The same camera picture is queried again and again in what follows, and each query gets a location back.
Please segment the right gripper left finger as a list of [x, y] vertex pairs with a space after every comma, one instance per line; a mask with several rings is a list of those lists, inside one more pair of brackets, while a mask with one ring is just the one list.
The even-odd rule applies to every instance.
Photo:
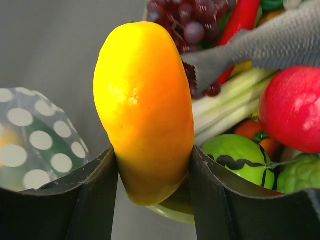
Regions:
[[38, 190], [0, 190], [2, 240], [109, 240], [118, 185], [110, 147]]

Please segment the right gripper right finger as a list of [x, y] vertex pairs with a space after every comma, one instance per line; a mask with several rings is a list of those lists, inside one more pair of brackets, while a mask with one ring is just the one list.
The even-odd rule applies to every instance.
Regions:
[[189, 186], [200, 240], [317, 240], [320, 192], [282, 194], [251, 183], [192, 150]]

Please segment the polka dot zip bag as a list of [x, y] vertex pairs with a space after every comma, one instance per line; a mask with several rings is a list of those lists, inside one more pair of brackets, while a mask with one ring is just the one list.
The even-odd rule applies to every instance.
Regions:
[[0, 90], [0, 186], [39, 189], [92, 160], [66, 113], [42, 93]]

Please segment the fake yellow orange mango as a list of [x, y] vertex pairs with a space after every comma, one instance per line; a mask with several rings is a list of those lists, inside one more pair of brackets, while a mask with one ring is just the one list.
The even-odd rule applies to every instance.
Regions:
[[195, 143], [189, 83], [177, 47], [159, 24], [114, 29], [103, 44], [93, 97], [129, 199], [152, 206], [183, 182]]

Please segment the fake grey fish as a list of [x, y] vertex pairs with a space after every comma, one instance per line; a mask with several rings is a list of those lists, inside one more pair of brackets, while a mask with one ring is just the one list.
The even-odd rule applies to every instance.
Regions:
[[254, 68], [286, 69], [320, 65], [320, 2], [309, 0], [254, 30], [241, 30], [231, 42], [185, 53], [182, 61], [195, 68], [200, 92], [227, 69], [251, 61]]

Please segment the fake purple grapes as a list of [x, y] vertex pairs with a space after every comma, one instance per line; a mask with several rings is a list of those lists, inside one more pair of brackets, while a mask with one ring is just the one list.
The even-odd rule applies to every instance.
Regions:
[[231, 54], [219, 47], [221, 22], [236, 6], [235, 0], [149, 0], [145, 20], [161, 25], [173, 39], [188, 79], [191, 97], [216, 97], [219, 75], [231, 65]]

